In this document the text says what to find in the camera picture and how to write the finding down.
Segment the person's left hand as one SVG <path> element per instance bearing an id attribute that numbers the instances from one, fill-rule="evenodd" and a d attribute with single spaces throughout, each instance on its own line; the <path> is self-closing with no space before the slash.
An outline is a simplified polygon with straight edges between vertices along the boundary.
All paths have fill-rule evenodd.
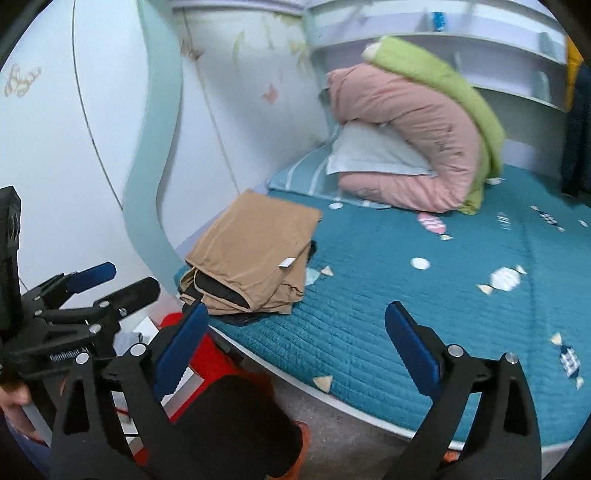
<path id="1" fill-rule="evenodd" d="M 32 403 L 31 394 L 26 385 L 22 383 L 1 385 L 0 403 L 5 418 L 17 433 L 46 446 L 46 442 L 36 431 L 23 410 L 24 406 Z"/>

